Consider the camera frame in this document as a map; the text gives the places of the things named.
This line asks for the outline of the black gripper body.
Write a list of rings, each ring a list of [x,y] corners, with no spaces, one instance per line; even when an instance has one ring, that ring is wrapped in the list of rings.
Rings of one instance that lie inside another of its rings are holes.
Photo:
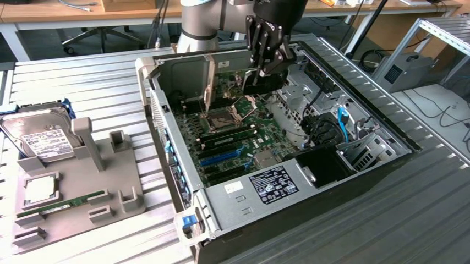
[[[281,27],[285,35],[291,34],[292,27],[304,13],[307,0],[264,0],[255,1],[253,14],[263,21]]]

